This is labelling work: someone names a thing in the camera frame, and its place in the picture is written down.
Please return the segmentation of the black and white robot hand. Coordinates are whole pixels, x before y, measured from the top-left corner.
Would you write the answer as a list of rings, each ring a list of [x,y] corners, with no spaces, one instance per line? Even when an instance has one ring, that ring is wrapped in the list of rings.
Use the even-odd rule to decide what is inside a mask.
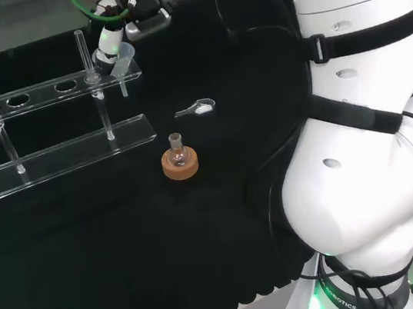
[[[138,41],[169,25],[171,12],[162,0],[93,0],[93,26],[101,26],[98,47],[92,54],[95,69],[110,74],[121,43]]]

